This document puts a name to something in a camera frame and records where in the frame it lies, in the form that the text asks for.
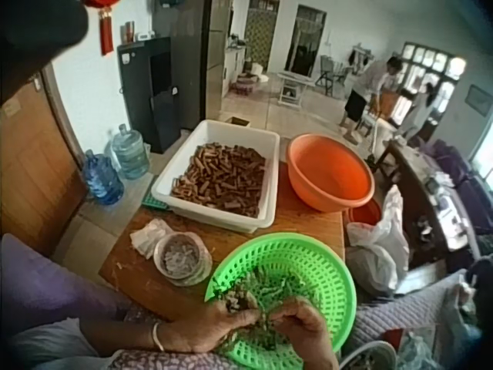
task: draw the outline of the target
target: person's left hand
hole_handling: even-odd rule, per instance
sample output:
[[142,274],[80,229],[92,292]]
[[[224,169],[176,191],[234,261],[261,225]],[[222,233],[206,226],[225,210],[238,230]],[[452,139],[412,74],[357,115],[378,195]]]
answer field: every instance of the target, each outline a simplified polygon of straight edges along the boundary
[[231,314],[225,301],[214,301],[205,304],[190,318],[161,324],[158,338],[170,352],[209,352],[232,330],[253,325],[259,317],[258,310]]

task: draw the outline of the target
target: black appliance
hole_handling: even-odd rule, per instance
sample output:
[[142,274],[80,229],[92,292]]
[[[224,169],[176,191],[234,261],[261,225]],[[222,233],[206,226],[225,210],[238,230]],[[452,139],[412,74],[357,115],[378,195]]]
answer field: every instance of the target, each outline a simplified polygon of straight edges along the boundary
[[118,60],[130,126],[142,134],[153,153],[164,153],[180,137],[170,39],[121,45]]
[[154,8],[153,30],[171,38],[173,83],[182,96],[178,112],[184,129],[219,118],[231,1],[182,0],[172,8],[158,3]]

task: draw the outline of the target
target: ceiling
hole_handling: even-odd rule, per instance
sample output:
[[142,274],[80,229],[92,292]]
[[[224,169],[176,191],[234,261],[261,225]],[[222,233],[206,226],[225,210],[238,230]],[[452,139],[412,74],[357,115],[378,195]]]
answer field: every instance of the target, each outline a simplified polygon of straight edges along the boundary
[[371,0],[376,6],[398,16],[416,16],[437,12],[445,0]]
[[487,17],[491,0],[371,0],[399,19],[441,16],[453,12],[469,25],[476,38],[493,52],[493,20]]

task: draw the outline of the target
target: orange bowl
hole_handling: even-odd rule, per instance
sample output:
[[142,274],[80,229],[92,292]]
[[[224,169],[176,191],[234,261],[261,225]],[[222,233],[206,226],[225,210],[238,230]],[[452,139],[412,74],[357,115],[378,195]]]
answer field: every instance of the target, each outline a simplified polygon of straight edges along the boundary
[[358,208],[352,208],[347,212],[347,219],[349,222],[361,222],[375,226],[380,222],[382,218],[382,209],[375,201],[371,199],[364,206]]
[[287,147],[291,185],[303,202],[323,212],[339,212],[368,203],[373,175],[360,157],[329,137],[306,134]]

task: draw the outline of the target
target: bracelet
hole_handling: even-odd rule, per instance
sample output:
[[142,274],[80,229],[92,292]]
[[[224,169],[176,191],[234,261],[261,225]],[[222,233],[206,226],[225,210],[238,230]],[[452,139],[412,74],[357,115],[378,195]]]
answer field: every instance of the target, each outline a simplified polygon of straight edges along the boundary
[[161,352],[164,352],[164,347],[163,345],[161,344],[161,342],[159,341],[159,338],[157,338],[157,327],[159,326],[159,322],[156,322],[153,326],[153,341],[154,341],[154,344],[157,345],[157,347],[159,348],[159,350]]

